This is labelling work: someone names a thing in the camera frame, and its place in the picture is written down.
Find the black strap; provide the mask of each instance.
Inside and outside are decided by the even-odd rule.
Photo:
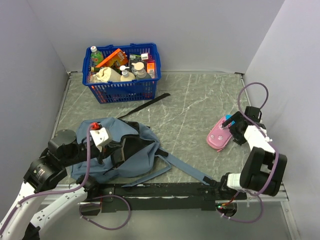
[[[157,96],[155,99],[152,99],[152,100],[150,100],[150,101],[147,101],[146,103],[144,103],[144,104],[136,107],[136,108],[133,109],[132,111],[128,112],[126,115],[123,115],[123,116],[118,117],[118,119],[122,119],[122,118],[124,118],[124,117],[127,117],[127,116],[133,114],[133,113],[139,112],[140,110],[142,110],[142,109],[150,106],[151,104],[154,104],[154,103],[156,103],[156,102],[158,102],[158,101],[160,101],[160,100],[162,100],[162,99],[164,99],[164,98],[166,98],[166,97],[168,97],[168,96],[170,96],[170,93],[164,93],[164,94],[162,94],[162,95],[160,95],[160,96]]]
[[[203,177],[203,181],[206,182],[207,184],[209,184],[211,187],[215,187],[217,185],[217,181],[208,178],[207,176]]]
[[[169,156],[169,154],[166,151],[163,151],[160,148],[158,148],[157,151],[155,151],[154,155],[160,155],[164,158]]]

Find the orange box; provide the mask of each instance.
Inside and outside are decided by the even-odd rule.
[[[150,61],[146,64],[146,72],[151,76],[151,78],[155,78],[155,70],[156,65],[154,61]]]
[[[101,67],[111,67],[111,68],[120,68],[122,65],[126,65],[128,63],[127,55],[120,48],[111,53],[108,57],[106,57],[102,62],[100,62],[96,68]]]

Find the light purple wall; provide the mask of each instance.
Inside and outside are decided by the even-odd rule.
[[[301,237],[320,239],[320,1],[286,0],[244,75],[267,85],[268,135],[287,155],[284,176]],[[259,87],[248,91],[255,106]]]
[[[67,71],[86,48],[155,42],[163,71],[244,73],[284,0],[28,0]]]
[[[67,73],[26,0],[0,1],[0,219],[51,137]]]

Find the small red object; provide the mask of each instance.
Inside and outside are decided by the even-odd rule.
[[[94,122],[94,123],[92,123],[91,129],[92,130],[99,130],[99,129],[101,129],[101,125],[97,122]]]

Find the backpack strap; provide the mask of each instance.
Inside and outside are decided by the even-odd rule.
[[[122,119],[122,118],[124,118],[124,117],[127,117],[127,116],[133,114],[133,113],[139,112],[140,110],[142,110],[142,109],[150,106],[151,104],[154,104],[154,103],[156,103],[156,102],[158,102],[158,101],[160,101],[160,100],[162,100],[162,99],[164,99],[164,98],[166,98],[166,97],[168,97],[168,96],[170,96],[170,93],[164,93],[164,94],[162,94],[162,95],[160,95],[160,96],[157,96],[156,98],[154,98],[154,99],[152,99],[152,100],[150,100],[150,101],[147,101],[146,103],[144,103],[144,104],[136,107],[135,109],[131,110],[131,111],[128,112],[126,115],[123,115],[123,116],[118,117],[118,119]]]
[[[174,165],[181,171],[185,172],[186,174],[190,175],[191,177],[197,179],[199,182],[210,185],[212,187],[215,187],[217,182],[212,179],[212,177],[204,174],[202,171],[199,171],[198,169],[190,166],[189,164],[185,163],[184,161],[181,161],[179,158],[173,156],[172,154],[166,152],[163,148],[159,147],[159,149],[155,152],[155,156],[161,158],[167,166],[159,171],[156,171],[154,173],[151,173],[150,175],[144,176],[136,181],[133,181],[131,183],[125,184],[122,187],[133,187],[137,184],[142,184],[150,179],[153,179],[166,171],[171,169],[171,165]]]
[[[133,187],[135,185],[142,184],[142,183],[144,183],[144,182],[146,182],[146,181],[148,181],[150,179],[153,179],[153,178],[155,178],[155,177],[157,177],[157,176],[159,176],[159,175],[161,175],[161,174],[163,174],[163,173],[165,173],[165,172],[167,172],[168,170],[171,169],[171,164],[161,155],[162,152],[158,151],[158,150],[155,152],[154,156],[157,156],[160,159],[162,159],[167,164],[167,166],[162,168],[162,169],[160,169],[160,170],[158,170],[158,171],[156,171],[156,172],[153,172],[153,173],[151,173],[151,174],[149,174],[147,176],[144,176],[144,177],[142,177],[142,178],[140,178],[140,179],[138,179],[136,181],[133,181],[133,182],[128,183],[128,184],[125,184],[122,187]]]
[[[159,148],[160,151],[166,152],[163,148]],[[212,177],[204,174],[202,171],[199,171],[198,169],[190,166],[189,164],[185,163],[184,161],[181,161],[179,158],[173,156],[170,153],[167,153],[167,157],[165,158],[169,164],[174,165],[181,171],[185,172],[186,174],[190,175],[191,177],[197,179],[201,183],[205,185],[210,185],[214,187],[216,185],[216,181],[212,179]]]

